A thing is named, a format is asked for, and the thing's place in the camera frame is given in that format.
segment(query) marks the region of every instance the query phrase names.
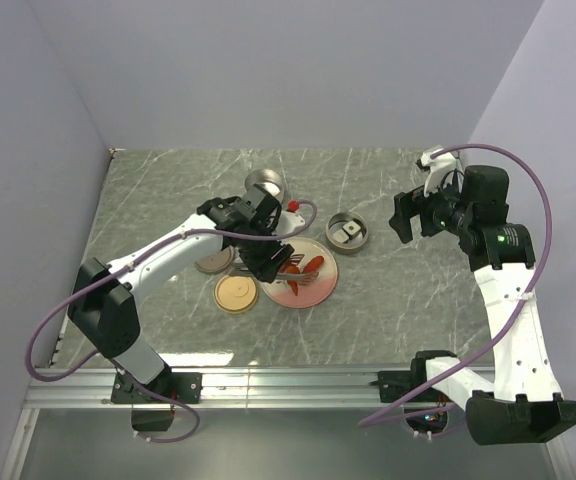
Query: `orange lid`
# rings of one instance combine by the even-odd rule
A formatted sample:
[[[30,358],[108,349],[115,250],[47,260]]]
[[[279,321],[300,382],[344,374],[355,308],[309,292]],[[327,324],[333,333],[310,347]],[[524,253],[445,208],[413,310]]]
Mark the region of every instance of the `orange lid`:
[[[215,302],[228,313],[247,312],[257,297],[257,285],[252,278],[226,275],[215,286]]]

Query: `metal bowl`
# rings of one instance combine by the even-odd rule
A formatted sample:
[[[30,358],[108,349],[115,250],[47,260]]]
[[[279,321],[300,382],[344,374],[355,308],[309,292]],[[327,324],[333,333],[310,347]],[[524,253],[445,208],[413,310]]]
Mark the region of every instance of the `metal bowl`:
[[[246,177],[244,186],[246,187],[246,190],[248,190],[253,185],[259,185],[261,188],[279,200],[279,202],[284,200],[284,194],[286,192],[284,179],[274,170],[262,168],[260,170],[251,172],[250,175]]]
[[[344,230],[348,222],[354,222],[351,228],[355,231],[349,231],[347,234]],[[340,241],[339,234],[345,237],[345,241]],[[337,253],[342,255],[352,255],[360,252],[368,242],[368,227],[366,221],[356,213],[340,212],[332,216],[326,225],[326,243]]]

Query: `marble surface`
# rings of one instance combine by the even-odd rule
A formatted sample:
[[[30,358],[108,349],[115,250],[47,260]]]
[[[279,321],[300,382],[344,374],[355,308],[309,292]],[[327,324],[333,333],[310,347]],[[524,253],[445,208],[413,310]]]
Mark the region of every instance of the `marble surface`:
[[[243,315],[217,308],[219,276],[188,268],[139,307],[150,344],[175,365],[408,363],[417,350],[462,356],[489,338],[483,300],[457,239],[442,233],[403,245],[388,226],[392,197],[420,185],[419,152],[399,149],[172,150],[117,152],[88,255],[121,257],[181,224],[206,199],[244,193],[246,175],[267,167],[285,177],[287,197],[311,198],[319,216],[308,237],[324,243],[335,213],[367,221],[370,241],[355,256],[335,254],[339,282],[324,303],[292,310],[262,292]],[[57,366],[91,345],[70,325]],[[483,363],[491,363],[491,356]],[[89,367],[106,365],[95,358]]]

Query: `red object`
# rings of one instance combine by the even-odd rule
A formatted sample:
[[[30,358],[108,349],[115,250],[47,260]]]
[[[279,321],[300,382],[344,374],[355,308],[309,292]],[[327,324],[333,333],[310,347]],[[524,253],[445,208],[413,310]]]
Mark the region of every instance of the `red object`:
[[[295,265],[290,265],[289,267],[286,267],[286,273],[301,273],[299,271],[299,267],[296,267]],[[294,280],[288,280],[288,285],[290,285],[290,288],[292,289],[292,293],[294,293],[295,295],[299,295],[299,285],[297,285],[297,282],[295,282]]]
[[[316,272],[321,268],[323,264],[324,264],[324,257],[322,257],[321,255],[317,255],[306,264],[301,273]]]
[[[297,210],[299,210],[299,204],[296,200],[291,200],[288,203],[288,208],[286,210],[288,210],[290,213],[295,213]]]

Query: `jar lid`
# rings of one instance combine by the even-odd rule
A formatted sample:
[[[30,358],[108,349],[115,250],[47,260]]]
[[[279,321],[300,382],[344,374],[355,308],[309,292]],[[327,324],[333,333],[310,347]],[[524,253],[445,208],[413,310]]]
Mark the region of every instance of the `jar lid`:
[[[215,286],[215,302],[228,313],[247,312],[257,298],[257,285],[252,278],[226,275]]]
[[[214,275],[226,270],[235,259],[235,249],[228,247],[219,253],[202,258],[195,263],[195,268],[201,273]]]

